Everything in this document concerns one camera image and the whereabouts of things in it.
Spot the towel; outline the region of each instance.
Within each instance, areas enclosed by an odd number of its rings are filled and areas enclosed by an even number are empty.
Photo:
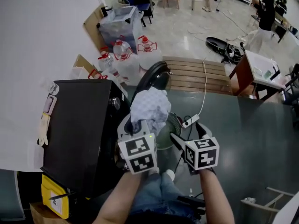
[[[167,92],[151,87],[148,91],[141,91],[131,105],[131,123],[133,131],[138,130],[138,121],[146,120],[149,131],[155,136],[166,125],[171,103],[168,101]]]

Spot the green bowl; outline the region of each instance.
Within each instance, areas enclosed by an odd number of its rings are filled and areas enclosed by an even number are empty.
[[[174,113],[169,113],[166,125],[156,138],[157,150],[165,150],[173,146],[169,136],[170,132],[174,132],[176,135],[181,135],[182,133],[182,126]]]

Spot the power strip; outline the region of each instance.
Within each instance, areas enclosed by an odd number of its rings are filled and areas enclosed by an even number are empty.
[[[199,116],[198,116],[198,114],[196,114],[196,115],[194,115],[191,119],[188,119],[187,121],[185,121],[184,123],[183,123],[183,128],[187,128],[187,127],[189,127],[191,124],[194,124],[197,120],[199,120]]]

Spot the blue chair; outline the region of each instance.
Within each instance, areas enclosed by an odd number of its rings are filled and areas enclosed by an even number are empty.
[[[147,15],[149,18],[149,21],[151,23],[151,19],[150,19],[150,14],[151,14],[151,10],[150,10],[150,4],[149,3],[143,3],[143,4],[135,4],[135,0],[125,0],[129,5],[131,6],[136,6],[138,8],[139,11],[143,11],[144,15]],[[143,18],[141,19],[141,22],[143,23],[143,25],[146,27]]]

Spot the white floor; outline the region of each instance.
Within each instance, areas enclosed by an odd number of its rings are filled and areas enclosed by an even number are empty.
[[[177,9],[176,0],[169,0],[169,7],[163,9],[162,0],[154,0],[154,18],[150,25],[149,20],[144,18],[146,27],[144,34],[150,40],[156,41],[164,56],[179,56],[188,58],[204,59],[220,62],[222,57],[215,52],[210,52],[205,40],[208,36],[222,40],[233,40],[237,36],[256,30],[258,24],[249,24],[252,14],[256,13],[253,7],[239,0],[221,0],[220,3],[213,1],[214,12],[194,12],[191,10],[191,0],[180,0],[180,9]],[[234,45],[240,44],[239,39],[230,42]],[[263,44],[261,55],[275,60],[282,72],[288,74],[288,69],[295,61],[288,57],[282,42],[277,43],[278,37],[274,37],[269,44]],[[233,65],[226,65],[229,74]]]

